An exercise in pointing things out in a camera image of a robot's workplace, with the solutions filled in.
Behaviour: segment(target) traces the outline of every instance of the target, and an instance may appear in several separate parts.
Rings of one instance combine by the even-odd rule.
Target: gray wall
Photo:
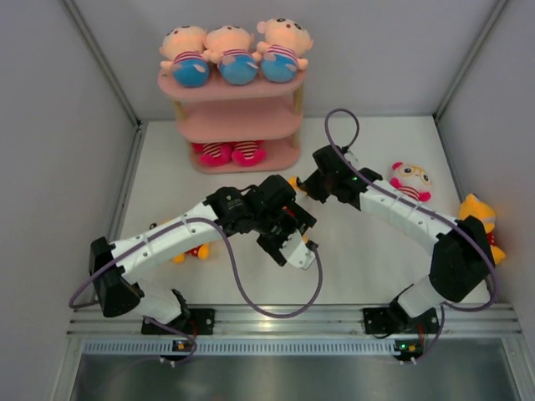
[[[511,2],[441,122],[462,190],[497,209],[502,299],[535,355],[535,2]]]
[[[276,16],[298,20],[314,38],[308,114],[334,106],[360,114],[430,114],[494,2],[76,0],[141,119],[173,118],[155,84],[158,48],[169,30],[225,23],[254,29]]]
[[[1,2],[0,399],[51,389],[133,129],[59,2]]]

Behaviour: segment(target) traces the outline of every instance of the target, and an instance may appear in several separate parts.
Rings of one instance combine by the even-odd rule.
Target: orange stuffed animal
[[[461,203],[461,209],[459,210],[460,219],[464,220],[468,216],[474,216],[483,223],[488,242],[491,245],[494,264],[497,266],[503,259],[505,259],[506,254],[496,245],[496,240],[492,233],[496,225],[496,212],[489,205],[481,202],[477,196],[470,194],[466,197],[465,201]]]

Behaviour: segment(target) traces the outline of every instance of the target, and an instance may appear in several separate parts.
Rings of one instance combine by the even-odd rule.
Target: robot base
[[[214,333],[214,324],[216,321],[216,311],[207,308],[192,308],[189,310],[190,316],[187,321],[181,319],[181,315],[169,322],[168,326],[176,330],[193,336],[211,336]],[[141,326],[141,334],[147,336],[165,336],[172,335],[167,330],[157,327],[152,323],[143,321]]]
[[[390,307],[366,307],[363,309],[366,334],[389,336],[391,334],[437,334],[438,317],[436,310],[430,309],[419,317],[412,318],[401,326],[392,319]]]

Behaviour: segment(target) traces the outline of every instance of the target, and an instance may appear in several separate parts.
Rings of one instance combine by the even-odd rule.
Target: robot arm
[[[403,331],[410,321],[444,301],[459,302],[488,274],[487,265],[461,236],[435,217],[428,216],[401,199],[407,197],[381,175],[370,169],[359,172],[379,188],[396,195],[391,198],[367,185],[336,155],[331,146],[313,154],[318,169],[297,186],[308,197],[324,203],[331,195],[341,203],[378,216],[402,230],[431,255],[431,271],[403,291],[389,306],[389,316],[396,330]],[[436,213],[456,224],[490,256],[491,250],[482,223],[468,217],[459,221]]]
[[[302,235],[316,220],[295,203],[295,190],[280,175],[270,175],[261,185],[244,190],[223,187],[187,213],[147,232],[108,243],[99,238],[91,244],[90,273],[121,257],[94,282],[105,317],[127,312],[150,316],[180,328],[189,317],[186,302],[176,290],[164,290],[143,280],[152,269],[173,256],[202,243],[255,231],[257,243],[279,265],[287,262],[308,268],[315,256],[313,243]],[[212,221],[215,226],[198,219]]]

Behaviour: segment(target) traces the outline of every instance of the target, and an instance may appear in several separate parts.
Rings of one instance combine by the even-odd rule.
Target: stuffed toy
[[[390,184],[412,199],[427,202],[431,199],[431,178],[417,165],[408,165],[401,161],[392,165]]]
[[[160,66],[173,74],[186,88],[202,86],[208,80],[210,69],[203,56],[206,31],[199,27],[175,28],[164,38],[160,53],[168,60]]]
[[[291,19],[274,18],[258,23],[257,30],[264,34],[265,42],[257,44],[253,57],[262,57],[261,69],[266,79],[288,82],[298,70],[308,67],[308,60],[301,56],[312,48],[313,40],[301,25]]]
[[[191,144],[196,153],[201,154],[199,162],[210,167],[218,167],[230,163],[232,155],[231,144],[213,142],[209,144]]]
[[[209,32],[204,57],[217,64],[222,77],[232,85],[245,85],[257,76],[257,61],[249,53],[254,34],[243,28],[225,25]]]
[[[244,140],[235,142],[232,160],[242,167],[252,167],[266,159],[266,150],[260,148],[261,140]]]
[[[459,210],[460,219],[464,220],[468,216],[474,216],[483,223],[488,242],[491,246],[494,264],[500,264],[503,259],[505,259],[506,254],[496,245],[496,240],[493,234],[496,225],[496,212],[489,205],[481,202],[477,196],[470,194],[466,197],[464,202],[461,203],[461,209]]]
[[[156,223],[152,223],[149,226],[149,230],[152,230],[156,228],[157,226],[158,225]],[[202,245],[196,246],[195,248],[192,248],[189,251],[186,251],[185,253],[181,253],[180,255],[173,257],[172,261],[174,263],[182,263],[186,259],[186,255],[191,255],[204,261],[210,256],[210,248],[208,244],[202,244]]]

